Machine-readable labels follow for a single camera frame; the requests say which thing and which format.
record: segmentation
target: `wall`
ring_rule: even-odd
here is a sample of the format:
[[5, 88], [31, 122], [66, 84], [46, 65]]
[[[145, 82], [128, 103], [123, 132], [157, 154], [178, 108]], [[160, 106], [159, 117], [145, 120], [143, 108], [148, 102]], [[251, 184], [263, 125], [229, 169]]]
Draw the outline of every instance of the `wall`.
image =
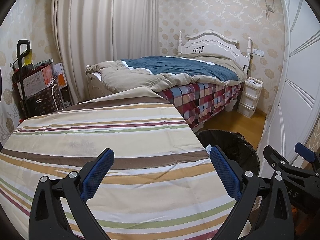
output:
[[0, 27], [0, 68], [2, 75], [2, 98], [0, 101], [0, 141], [7, 141], [19, 125], [17, 102], [12, 96], [12, 74], [10, 63], [17, 57], [17, 42], [31, 40], [32, 18], [36, 0], [17, 0]]
[[317, 151], [320, 148], [320, 120], [318, 120], [315, 128], [306, 144], [306, 146], [312, 150]]
[[284, 17], [280, 0], [275, 0], [276, 12], [266, 20], [265, 0], [159, 0], [160, 55], [176, 53], [179, 31], [193, 35], [214, 30], [239, 41], [245, 54], [247, 38], [253, 48], [265, 52], [253, 55], [251, 76], [262, 80], [264, 88], [258, 108], [270, 113], [282, 72], [284, 58]]
[[17, 0], [0, 27], [0, 68], [2, 98], [0, 101], [0, 141], [7, 141], [19, 125], [18, 100], [12, 94], [10, 63], [17, 57], [17, 42], [28, 39], [33, 63], [53, 58], [60, 62], [51, 28], [51, 0]]
[[53, 58], [55, 63], [61, 62], [52, 33], [51, 0], [36, 0], [30, 38], [34, 63], [49, 58]]

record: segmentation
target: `white wooden headboard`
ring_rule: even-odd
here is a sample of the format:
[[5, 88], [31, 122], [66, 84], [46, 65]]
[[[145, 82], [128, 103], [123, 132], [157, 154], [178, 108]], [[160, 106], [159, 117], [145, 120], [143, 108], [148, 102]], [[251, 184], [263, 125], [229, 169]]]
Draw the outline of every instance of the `white wooden headboard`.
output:
[[210, 52], [223, 55], [237, 62], [245, 73], [248, 71], [251, 55], [251, 38], [248, 38], [246, 56], [236, 47], [237, 40], [228, 39], [215, 31], [204, 31], [187, 35], [188, 42], [182, 46], [182, 32], [179, 32], [178, 54]]

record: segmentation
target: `cable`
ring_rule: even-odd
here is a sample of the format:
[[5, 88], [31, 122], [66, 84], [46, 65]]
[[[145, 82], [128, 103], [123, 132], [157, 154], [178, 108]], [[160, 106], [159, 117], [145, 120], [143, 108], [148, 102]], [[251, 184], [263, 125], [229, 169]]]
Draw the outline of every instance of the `cable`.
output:
[[53, 99], [53, 101], [54, 101], [54, 104], [56, 105], [57, 111], [59, 111], [59, 108], [58, 108], [58, 106], [57, 106], [56, 100], [54, 100], [54, 96], [53, 96], [53, 89], [54, 89], [54, 87], [55, 87], [56, 85], [57, 85], [57, 84], [54, 84], [54, 85], [52, 86], [52, 88], [51, 88], [51, 94], [52, 94], [52, 99]]
[[274, 13], [276, 11], [276, 6], [275, 6], [275, 0], [272, 0], [272, 7], [270, 5], [267, 4], [267, 0], [266, 1], [266, 17], [267, 17], [267, 21], [270, 23], [270, 12]]

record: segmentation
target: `black trash bin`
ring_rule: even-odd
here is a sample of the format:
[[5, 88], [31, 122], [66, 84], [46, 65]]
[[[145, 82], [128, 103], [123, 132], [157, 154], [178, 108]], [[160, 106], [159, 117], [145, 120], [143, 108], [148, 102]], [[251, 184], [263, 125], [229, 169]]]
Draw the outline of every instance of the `black trash bin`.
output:
[[244, 171], [252, 171], [258, 176], [260, 161], [253, 146], [248, 143], [242, 134], [222, 130], [204, 130], [196, 136], [202, 146], [218, 145], [230, 160], [236, 161]]

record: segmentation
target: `plaid bedsheet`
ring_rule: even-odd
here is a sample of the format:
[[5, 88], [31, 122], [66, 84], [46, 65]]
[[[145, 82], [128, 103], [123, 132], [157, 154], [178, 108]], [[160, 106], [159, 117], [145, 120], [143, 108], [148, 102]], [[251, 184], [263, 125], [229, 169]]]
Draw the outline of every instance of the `plaid bedsheet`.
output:
[[172, 103], [190, 128], [195, 128], [222, 111], [225, 106], [238, 96], [241, 84], [219, 86], [210, 83], [194, 83], [176, 86], [157, 94]]

